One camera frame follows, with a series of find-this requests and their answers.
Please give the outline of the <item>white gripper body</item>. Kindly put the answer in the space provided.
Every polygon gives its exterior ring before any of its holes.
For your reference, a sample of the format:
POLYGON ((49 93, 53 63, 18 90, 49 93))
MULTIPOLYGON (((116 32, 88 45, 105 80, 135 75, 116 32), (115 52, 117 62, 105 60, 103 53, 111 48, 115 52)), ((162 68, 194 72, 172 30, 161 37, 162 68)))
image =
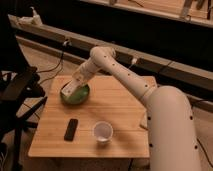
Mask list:
POLYGON ((86 82, 86 77, 80 71, 76 71, 72 75, 71 81, 62 88, 62 94, 66 97, 71 96, 78 88, 85 85, 86 82))

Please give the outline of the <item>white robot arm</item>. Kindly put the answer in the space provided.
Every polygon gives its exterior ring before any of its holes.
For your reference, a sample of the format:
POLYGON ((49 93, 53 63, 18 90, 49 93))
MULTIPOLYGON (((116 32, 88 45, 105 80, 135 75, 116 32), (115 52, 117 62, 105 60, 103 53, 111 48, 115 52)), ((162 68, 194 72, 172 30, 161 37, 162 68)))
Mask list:
POLYGON ((201 171, 193 112, 174 86, 157 87, 119 64, 111 47, 95 46, 62 89, 69 97, 101 69, 114 76, 146 108, 150 171, 201 171))

